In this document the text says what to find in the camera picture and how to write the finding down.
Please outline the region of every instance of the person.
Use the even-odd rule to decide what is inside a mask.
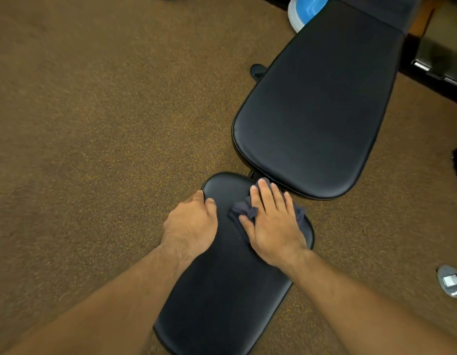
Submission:
[[[251,246],[280,268],[313,302],[353,355],[457,355],[457,339],[351,279],[306,246],[292,204],[264,180],[250,190],[255,225],[241,217]],[[161,244],[141,261],[30,335],[7,354],[138,354],[184,270],[212,244],[213,199],[202,191],[180,203],[164,223]]]

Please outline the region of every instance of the cloth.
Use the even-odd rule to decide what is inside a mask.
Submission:
[[[268,186],[270,187],[270,191],[273,191],[271,189],[270,181],[266,178],[262,178],[262,179],[264,179],[267,182]],[[256,182],[255,185],[258,188],[258,191],[260,191],[258,182]],[[308,241],[309,234],[307,234],[307,232],[310,229],[310,227],[309,227],[308,221],[306,220],[306,217],[305,217],[306,210],[297,204],[293,204],[293,206],[294,206],[294,212],[296,214],[296,222],[298,223],[298,227],[299,227],[300,231],[303,233],[304,238],[306,238],[306,241]],[[251,222],[253,224],[255,224],[255,216],[256,216],[257,212],[258,212],[258,208],[252,207],[251,196],[246,197],[245,200],[243,200],[241,202],[235,203],[232,206],[232,208],[230,209],[230,211],[228,212],[228,217],[234,222],[235,226],[237,227],[237,230],[240,232],[242,237],[247,242],[250,242],[250,239],[248,238],[248,234],[245,231],[245,229],[243,229],[242,223],[240,223],[238,216],[246,215],[247,218],[249,220],[251,220]]]

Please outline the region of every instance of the gray oval object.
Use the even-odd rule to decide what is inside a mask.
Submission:
[[[438,281],[444,292],[452,298],[457,298],[457,269],[449,265],[438,268]]]

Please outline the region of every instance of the floor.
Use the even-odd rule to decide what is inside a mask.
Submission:
[[[155,247],[294,33],[262,0],[0,0],[0,352]],[[457,336],[457,105],[398,75],[365,171],[302,201],[315,250]],[[154,335],[145,354],[165,354]],[[293,287],[253,354],[345,354]]]

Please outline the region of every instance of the microfiber towel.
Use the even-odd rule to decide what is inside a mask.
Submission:
[[[271,184],[270,181],[266,178],[262,178],[266,181],[268,186],[270,187],[270,191],[273,192],[271,189]],[[260,187],[258,186],[258,182],[256,182],[256,187],[258,188],[258,191],[260,191]],[[308,224],[308,221],[306,220],[306,210],[301,207],[300,205],[293,204],[294,206],[294,212],[296,214],[296,222],[298,223],[298,227],[300,231],[303,233],[304,238],[306,238],[306,241],[308,241],[308,232],[310,231],[310,226]],[[252,198],[251,196],[248,196],[243,200],[242,202],[237,202],[235,203],[230,211],[228,212],[228,217],[234,222],[235,226],[237,227],[237,230],[240,232],[242,237],[247,241],[250,242],[250,239],[248,238],[248,234],[243,229],[242,223],[240,223],[240,220],[238,219],[238,216],[240,215],[246,215],[249,220],[253,224],[255,224],[255,216],[256,213],[258,212],[257,207],[252,207]]]

